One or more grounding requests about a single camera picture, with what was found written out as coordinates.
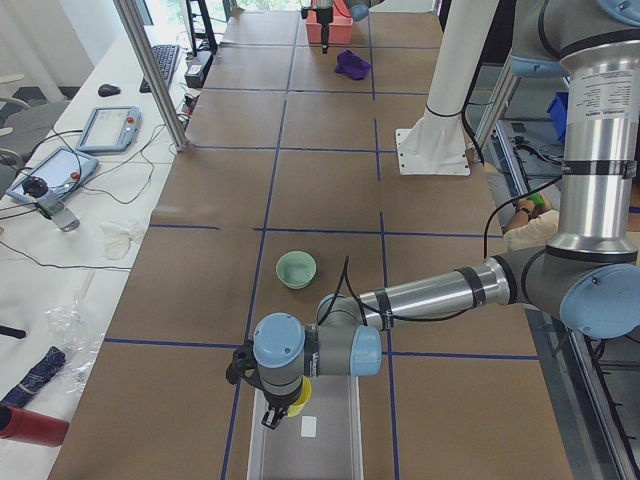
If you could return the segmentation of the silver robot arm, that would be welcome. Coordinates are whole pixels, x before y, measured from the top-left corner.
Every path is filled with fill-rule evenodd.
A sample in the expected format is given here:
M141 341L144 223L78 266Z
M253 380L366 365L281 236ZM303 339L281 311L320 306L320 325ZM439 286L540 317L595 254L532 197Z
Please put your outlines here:
M312 324L287 313L264 317L226 376L263 393L265 427L275 428L302 402L307 378L376 374L381 333L407 322L522 303L594 338L637 327L638 250L627 230L637 170L639 5L519 1L512 47L517 74L569 80L558 231L541 247L489 255L475 267L362 295L328 295Z
M330 46L346 46L351 43L352 28L364 20L378 1L346 0L311 1L301 9L305 20L307 40L319 45L326 54Z

